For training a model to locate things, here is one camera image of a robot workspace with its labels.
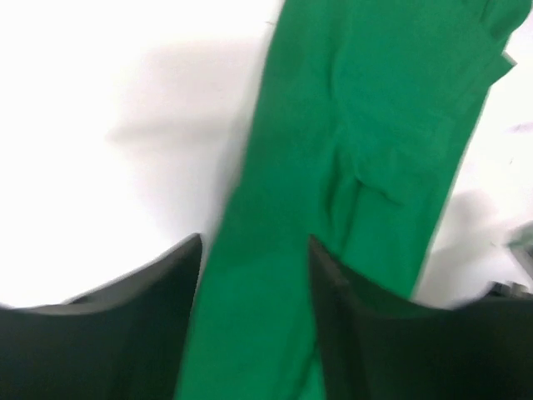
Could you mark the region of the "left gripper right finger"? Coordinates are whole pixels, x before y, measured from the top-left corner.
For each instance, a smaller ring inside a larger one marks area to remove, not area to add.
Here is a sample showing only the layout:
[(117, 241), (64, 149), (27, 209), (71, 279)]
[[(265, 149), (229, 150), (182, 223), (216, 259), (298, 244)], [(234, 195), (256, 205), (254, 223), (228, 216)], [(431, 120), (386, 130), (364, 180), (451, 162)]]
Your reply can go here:
[(389, 292), (309, 242), (311, 300), (329, 399), (529, 399), (532, 296), (496, 283), (452, 309)]

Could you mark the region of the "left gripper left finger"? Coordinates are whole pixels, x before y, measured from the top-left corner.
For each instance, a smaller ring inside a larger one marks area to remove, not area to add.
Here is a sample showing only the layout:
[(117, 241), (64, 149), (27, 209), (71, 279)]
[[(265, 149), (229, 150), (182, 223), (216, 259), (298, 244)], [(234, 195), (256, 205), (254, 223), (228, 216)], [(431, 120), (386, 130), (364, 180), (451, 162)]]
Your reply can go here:
[(172, 398), (201, 259), (194, 234), (70, 302), (3, 307), (2, 398)]

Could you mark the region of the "green t-shirt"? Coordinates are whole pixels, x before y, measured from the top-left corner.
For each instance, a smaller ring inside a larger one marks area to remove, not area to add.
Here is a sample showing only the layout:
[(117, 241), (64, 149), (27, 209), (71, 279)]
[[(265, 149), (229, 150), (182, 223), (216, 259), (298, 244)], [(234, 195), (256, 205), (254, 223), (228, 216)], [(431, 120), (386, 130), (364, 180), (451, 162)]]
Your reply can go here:
[(179, 399), (320, 399), (308, 243), (407, 297), (528, 1), (287, 1)]

